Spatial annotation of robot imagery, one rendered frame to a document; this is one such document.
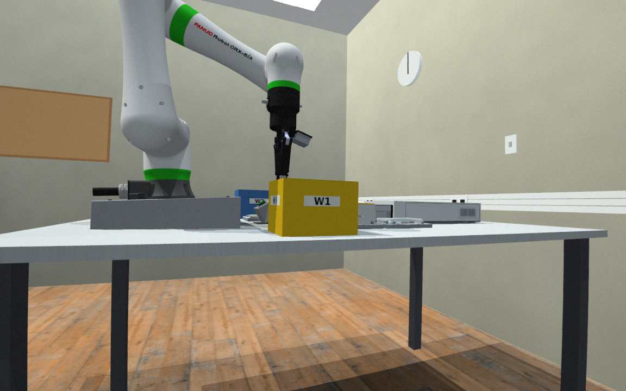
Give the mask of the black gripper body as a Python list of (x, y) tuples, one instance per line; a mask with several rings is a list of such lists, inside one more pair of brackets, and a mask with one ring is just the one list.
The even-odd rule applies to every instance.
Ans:
[(288, 133), (290, 130), (296, 130), (296, 117), (297, 113), (291, 109), (273, 109), (270, 110), (270, 130), (277, 132), (280, 135), (280, 148), (285, 131)]

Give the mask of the yellow waste bin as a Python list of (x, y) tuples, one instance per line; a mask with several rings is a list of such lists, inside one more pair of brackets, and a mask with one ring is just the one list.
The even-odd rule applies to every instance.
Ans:
[(269, 181), (268, 231), (280, 237), (358, 235), (358, 181)]

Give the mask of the blue bin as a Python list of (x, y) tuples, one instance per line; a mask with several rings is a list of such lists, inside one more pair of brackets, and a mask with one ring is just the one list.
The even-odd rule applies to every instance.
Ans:
[(235, 190), (235, 197), (241, 197), (241, 219), (242, 216), (256, 215), (253, 208), (258, 207), (258, 203), (268, 201), (269, 191), (264, 190)]

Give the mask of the yellow rack with grid of holes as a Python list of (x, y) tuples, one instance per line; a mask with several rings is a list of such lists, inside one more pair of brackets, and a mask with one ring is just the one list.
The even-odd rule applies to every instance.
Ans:
[(375, 204), (358, 203), (358, 224), (375, 224)]

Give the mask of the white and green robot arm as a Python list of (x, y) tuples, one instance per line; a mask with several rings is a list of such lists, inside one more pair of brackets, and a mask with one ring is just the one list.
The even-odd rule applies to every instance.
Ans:
[[(143, 151), (146, 180), (93, 188), (120, 199), (195, 198), (190, 188), (190, 127), (177, 118), (167, 69), (166, 38), (242, 75), (267, 92), (267, 111), (299, 113), (304, 60), (297, 47), (278, 43), (267, 56), (224, 32), (181, 0), (118, 0), (123, 39), (120, 127)], [(165, 29), (166, 26), (166, 29)], [(182, 123), (183, 124), (182, 124)], [(184, 190), (185, 189), (185, 190)], [(187, 194), (187, 195), (186, 195)]]

